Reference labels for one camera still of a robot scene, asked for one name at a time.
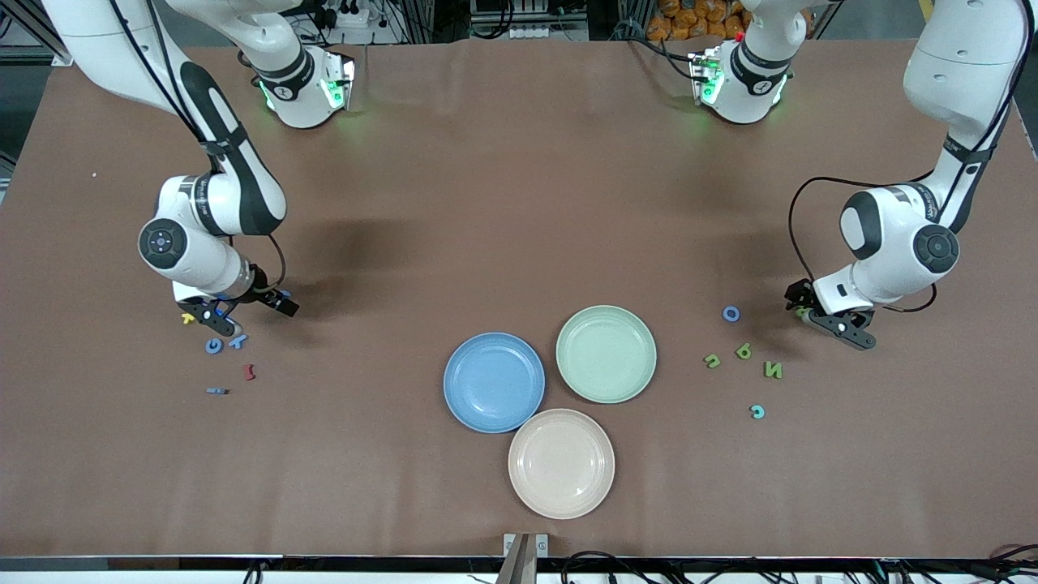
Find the beige plate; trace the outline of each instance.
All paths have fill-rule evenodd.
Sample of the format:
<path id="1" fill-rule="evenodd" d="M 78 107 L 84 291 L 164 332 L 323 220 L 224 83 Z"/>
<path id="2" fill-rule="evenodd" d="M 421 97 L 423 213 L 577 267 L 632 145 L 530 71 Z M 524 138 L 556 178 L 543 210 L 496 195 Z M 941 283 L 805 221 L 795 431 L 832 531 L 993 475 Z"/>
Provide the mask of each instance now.
<path id="1" fill-rule="evenodd" d="M 602 426 L 572 410 L 549 410 L 519 428 L 509 477 L 527 507 L 553 520 L 590 513 L 612 486 L 616 458 Z"/>

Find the table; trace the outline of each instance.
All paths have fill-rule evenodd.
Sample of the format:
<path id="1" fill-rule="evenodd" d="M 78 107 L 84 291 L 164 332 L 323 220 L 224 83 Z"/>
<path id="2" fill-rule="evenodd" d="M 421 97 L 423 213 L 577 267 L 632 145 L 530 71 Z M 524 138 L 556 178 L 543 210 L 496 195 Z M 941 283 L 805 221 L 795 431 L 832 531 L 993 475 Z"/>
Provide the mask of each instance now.
<path id="1" fill-rule="evenodd" d="M 554 554 L 986 556 L 1038 539 L 1038 166 L 1015 112 L 934 307 L 877 315 L 865 354 L 783 310 L 803 179 L 894 182 L 936 159 L 945 128 L 900 89 L 910 50 L 810 41 L 786 101 L 735 127 L 625 44 L 379 47 L 354 51 L 357 111 L 309 131 L 265 110 L 233 50 L 194 51 L 285 188 L 302 307 L 239 309 L 250 338 L 217 357 L 134 245 L 161 183 L 204 158 L 175 117 L 55 71 L 0 208 L 0 553 L 499 554 L 529 531 Z M 851 259 L 852 192 L 802 197 L 816 272 Z M 276 271 L 265 239 L 236 244 Z M 563 324 L 597 304 L 656 338 L 628 404 L 582 401 L 554 364 Z M 526 509 L 511 435 L 450 417 L 443 367 L 487 331 L 539 352 L 542 409 L 610 436 L 617 479 L 591 515 Z"/>

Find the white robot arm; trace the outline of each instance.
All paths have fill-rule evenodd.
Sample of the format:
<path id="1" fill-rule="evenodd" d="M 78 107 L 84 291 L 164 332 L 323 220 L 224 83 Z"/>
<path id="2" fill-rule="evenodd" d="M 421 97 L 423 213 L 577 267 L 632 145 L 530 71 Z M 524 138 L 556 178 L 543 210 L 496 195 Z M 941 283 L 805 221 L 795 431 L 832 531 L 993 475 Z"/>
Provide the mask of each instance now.
<path id="1" fill-rule="evenodd" d="M 800 10 L 839 0 L 743 0 L 754 20 L 741 40 L 726 40 L 693 61 L 696 103 L 735 123 L 764 118 L 782 99 L 789 65 L 808 35 Z"/>
<path id="2" fill-rule="evenodd" d="M 352 58 L 303 47 L 278 12 L 302 0 L 167 0 L 177 12 L 216 29 L 242 50 L 267 105 L 293 128 L 312 128 L 348 107 Z"/>
<path id="3" fill-rule="evenodd" d="M 173 281 L 177 304 L 224 336 L 240 329 L 226 318 L 238 304 L 258 301 L 294 315 L 298 307 L 264 271 L 220 239 L 270 235 L 284 219 L 284 193 L 219 86 L 166 33 L 152 0 L 44 4 L 91 81 L 181 116 L 210 157 L 211 171 L 163 184 L 138 241 L 141 257 Z M 217 310 L 220 302 L 228 304 L 226 312 Z"/>
<path id="4" fill-rule="evenodd" d="M 918 180 L 854 193 L 840 230 L 856 260 L 800 280 L 788 308 L 858 350 L 874 308 L 896 303 L 948 274 L 956 233 L 1009 115 L 1009 103 L 1035 33 L 1034 2 L 936 2 L 904 75 L 920 111 L 949 124 L 934 170 Z"/>

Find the blue plate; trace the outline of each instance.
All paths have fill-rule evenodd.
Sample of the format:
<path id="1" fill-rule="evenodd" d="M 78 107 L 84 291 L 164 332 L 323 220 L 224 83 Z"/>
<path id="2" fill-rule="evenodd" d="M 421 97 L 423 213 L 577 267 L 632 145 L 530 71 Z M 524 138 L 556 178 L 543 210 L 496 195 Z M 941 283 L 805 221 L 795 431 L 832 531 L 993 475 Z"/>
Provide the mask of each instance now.
<path id="1" fill-rule="evenodd" d="M 522 426 L 544 399 L 544 366 L 525 341 L 484 333 L 461 344 L 443 373 L 443 397 L 458 421 L 477 433 Z"/>

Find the plate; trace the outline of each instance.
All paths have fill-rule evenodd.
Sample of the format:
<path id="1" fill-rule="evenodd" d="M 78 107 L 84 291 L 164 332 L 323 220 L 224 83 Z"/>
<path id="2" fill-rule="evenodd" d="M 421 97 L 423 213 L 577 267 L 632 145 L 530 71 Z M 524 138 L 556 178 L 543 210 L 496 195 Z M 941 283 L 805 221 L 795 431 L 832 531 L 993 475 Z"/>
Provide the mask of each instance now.
<path id="1" fill-rule="evenodd" d="M 641 319 L 619 307 L 584 309 L 555 345 L 563 380 L 580 396 L 620 404 L 641 393 L 656 371 L 656 342 Z"/>
<path id="2" fill-rule="evenodd" d="M 541 407 L 544 366 L 537 352 L 508 333 L 485 333 L 465 341 L 443 373 L 450 413 L 477 433 L 514 430 Z"/>
<path id="3" fill-rule="evenodd" d="M 548 410 L 512 439 L 509 478 L 516 495 L 552 520 L 590 513 L 612 486 L 617 464 L 602 426 L 572 410 Z"/>

